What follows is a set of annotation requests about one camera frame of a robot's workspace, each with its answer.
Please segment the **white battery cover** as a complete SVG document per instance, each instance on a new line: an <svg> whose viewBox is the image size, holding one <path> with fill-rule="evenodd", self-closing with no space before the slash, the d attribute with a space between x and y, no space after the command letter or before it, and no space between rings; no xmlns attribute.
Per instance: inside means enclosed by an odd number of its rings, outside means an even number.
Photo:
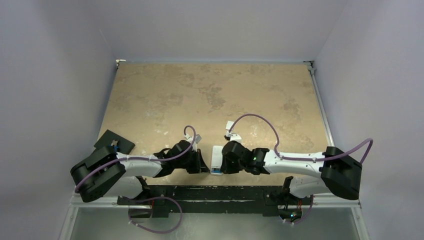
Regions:
<svg viewBox="0 0 424 240"><path fill-rule="evenodd" d="M227 131L230 131L233 127L234 122L233 121L227 121L226 125L225 125L225 129Z"/></svg>

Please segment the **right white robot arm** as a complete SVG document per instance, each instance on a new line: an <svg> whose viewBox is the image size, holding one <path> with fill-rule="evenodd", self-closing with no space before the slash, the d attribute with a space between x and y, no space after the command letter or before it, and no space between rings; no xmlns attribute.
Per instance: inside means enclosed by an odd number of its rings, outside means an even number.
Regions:
<svg viewBox="0 0 424 240"><path fill-rule="evenodd" d="M287 173L280 196L288 204L298 199L332 193L346 200L358 200L362 164L329 146L324 152L276 154L268 148L249 150L240 142L229 141L212 148L211 174L237 174L245 171L253 175Z"/></svg>

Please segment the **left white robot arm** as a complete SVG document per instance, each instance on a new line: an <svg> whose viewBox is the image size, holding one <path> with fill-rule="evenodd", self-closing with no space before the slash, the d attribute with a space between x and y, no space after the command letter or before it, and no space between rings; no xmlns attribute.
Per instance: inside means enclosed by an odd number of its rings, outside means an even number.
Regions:
<svg viewBox="0 0 424 240"><path fill-rule="evenodd" d="M125 196L142 205L149 199L144 177L161 178L176 169L188 174L210 171L196 144L181 140L149 156L123 154L115 146L104 146L74 165L70 175L84 203L105 196Z"/></svg>

